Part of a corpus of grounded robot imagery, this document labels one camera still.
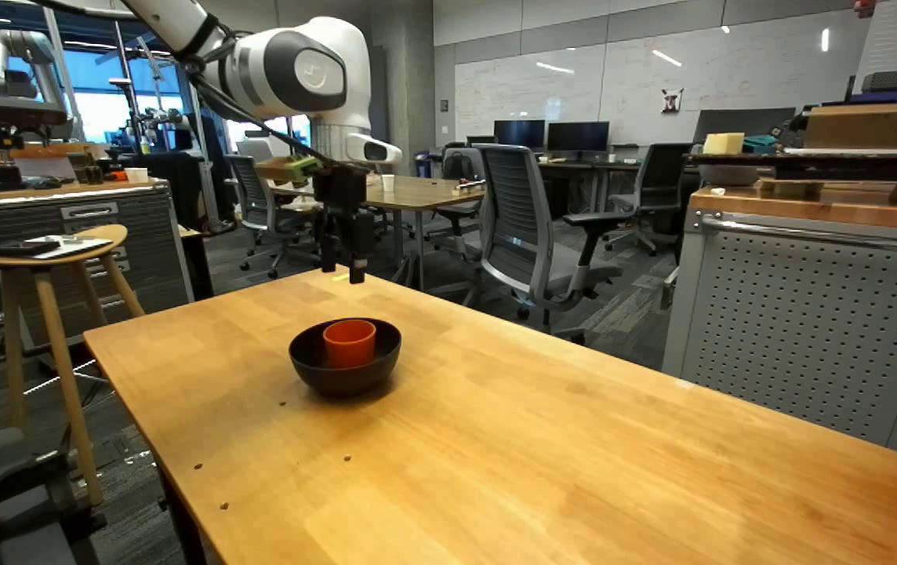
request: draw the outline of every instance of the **wooden stool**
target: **wooden stool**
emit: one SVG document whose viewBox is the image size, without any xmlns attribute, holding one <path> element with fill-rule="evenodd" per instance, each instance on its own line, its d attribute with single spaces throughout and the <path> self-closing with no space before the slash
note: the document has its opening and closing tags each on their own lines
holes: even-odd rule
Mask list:
<svg viewBox="0 0 897 565">
<path fill-rule="evenodd" d="M 10 411 L 10 423 L 25 426 L 25 375 L 22 375 L 22 338 L 18 338 L 18 300 L 22 300 L 22 287 L 18 287 L 18 274 L 31 274 L 34 281 L 34 293 L 40 301 L 40 316 L 44 316 L 44 329 L 46 329 L 46 342 L 50 342 L 50 356 L 55 364 L 55 378 L 62 386 L 62 405 L 65 405 L 65 418 L 69 418 L 69 431 L 73 431 L 73 447 L 74 447 L 74 464 L 77 476 L 88 484 L 88 501 L 91 505 L 100 502 L 100 484 L 98 484 L 98 461 L 93 461 L 93 448 L 91 448 L 91 438 L 85 426 L 85 411 L 81 411 L 81 400 L 77 400 L 77 386 L 73 378 L 73 356 L 69 356 L 69 342 L 65 342 L 65 326 L 62 326 L 62 315 L 60 315 L 60 301 L 54 293 L 54 270 L 74 270 L 74 281 L 81 287 L 81 297 L 91 308 L 91 315 L 98 316 L 98 324 L 107 324 L 100 301 L 98 301 L 98 289 L 91 282 L 91 274 L 85 270 L 88 262 L 100 262 L 111 289 L 120 293 L 125 312 L 131 316 L 140 316 L 140 305 L 129 287 L 129 281 L 121 277 L 121 270 L 111 262 L 111 253 L 129 240 L 125 225 L 93 225 L 85 233 L 74 233 L 85 240 L 107 240 L 107 244 L 77 253 L 77 256 L 62 256 L 62 259 L 0 259 L 0 289 L 4 289 L 4 329 L 5 329 L 5 411 Z"/>
</svg>

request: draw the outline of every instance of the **cup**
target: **cup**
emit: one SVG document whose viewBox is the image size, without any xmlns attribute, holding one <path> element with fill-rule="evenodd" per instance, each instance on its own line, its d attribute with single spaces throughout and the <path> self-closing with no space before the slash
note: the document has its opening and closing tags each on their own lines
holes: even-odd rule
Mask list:
<svg viewBox="0 0 897 565">
<path fill-rule="evenodd" d="M 129 182 L 147 182 L 147 167 L 125 167 Z"/>
<path fill-rule="evenodd" d="M 360 368 L 376 357 L 376 324 L 347 316 L 323 329 L 328 368 Z"/>
</svg>

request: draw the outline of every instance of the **gray floor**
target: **gray floor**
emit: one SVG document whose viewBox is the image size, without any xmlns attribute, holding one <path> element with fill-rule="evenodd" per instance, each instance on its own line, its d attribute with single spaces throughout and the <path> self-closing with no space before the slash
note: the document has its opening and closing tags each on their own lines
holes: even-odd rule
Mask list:
<svg viewBox="0 0 897 565">
<path fill-rule="evenodd" d="M 253 256 L 251 270 L 237 270 L 246 248 L 246 233 L 222 233 L 208 240 L 208 262 L 212 274 L 217 297 L 246 289 L 267 282 L 268 253 L 267 243 L 259 256 Z M 443 244 L 438 256 L 425 256 L 425 282 L 443 289 L 448 282 L 461 282 L 465 262 L 461 256 L 448 256 L 450 244 Z M 670 256 L 645 256 L 632 236 L 619 240 L 609 248 L 598 248 L 596 262 L 619 263 L 624 274 L 609 287 L 598 287 L 598 300 L 581 301 L 574 312 L 555 316 L 558 333 L 582 329 L 586 347 L 603 348 L 609 356 L 631 357 L 635 364 L 658 368 L 663 347 L 663 308 L 660 308 L 660 281 L 670 274 Z M 279 263 L 279 277 L 312 270 L 312 259 L 306 253 L 292 253 Z M 394 248 L 393 243 L 380 243 L 373 263 L 373 277 L 394 274 Z M 514 320 L 517 308 L 506 293 L 485 293 L 472 308 Z M 28 360 L 28 375 L 34 379 L 46 378 L 46 368 Z M 85 411 L 98 454 L 100 484 L 104 484 L 104 527 L 91 535 L 91 550 L 98 562 L 182 562 L 177 542 L 171 536 L 171 525 L 160 505 L 163 490 L 152 470 L 152 460 L 121 411 L 117 393 L 110 386 L 85 384 Z M 65 441 L 65 421 L 60 411 L 55 386 L 31 397 L 28 402 L 28 442 L 34 454 L 60 448 Z M 4 372 L 0 372 L 0 423 L 4 423 Z"/>
</svg>

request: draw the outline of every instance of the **orange cup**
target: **orange cup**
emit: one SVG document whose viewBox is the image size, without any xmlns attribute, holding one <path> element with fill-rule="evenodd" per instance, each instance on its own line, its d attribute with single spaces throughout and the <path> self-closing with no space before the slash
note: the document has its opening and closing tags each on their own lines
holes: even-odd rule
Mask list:
<svg viewBox="0 0 897 565">
<path fill-rule="evenodd" d="M 334 320 L 323 329 L 328 368 L 360 368 L 376 357 L 376 324 L 371 320 Z"/>
</svg>

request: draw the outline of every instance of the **bowl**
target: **bowl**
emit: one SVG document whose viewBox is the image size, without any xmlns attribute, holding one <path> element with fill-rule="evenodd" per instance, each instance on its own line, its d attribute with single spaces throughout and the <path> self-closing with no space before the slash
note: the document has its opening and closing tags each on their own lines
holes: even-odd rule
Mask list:
<svg viewBox="0 0 897 565">
<path fill-rule="evenodd" d="M 325 364 L 325 342 L 323 342 L 323 329 L 334 320 L 315 324 L 303 333 L 298 333 L 287 347 L 294 375 L 318 397 L 331 397 L 331 400 L 347 400 L 347 397 L 360 397 L 371 389 L 380 389 L 399 357 L 399 347 L 402 336 L 393 324 L 386 320 L 373 320 L 376 324 L 376 356 L 367 364 L 356 368 L 328 368 Z"/>
</svg>

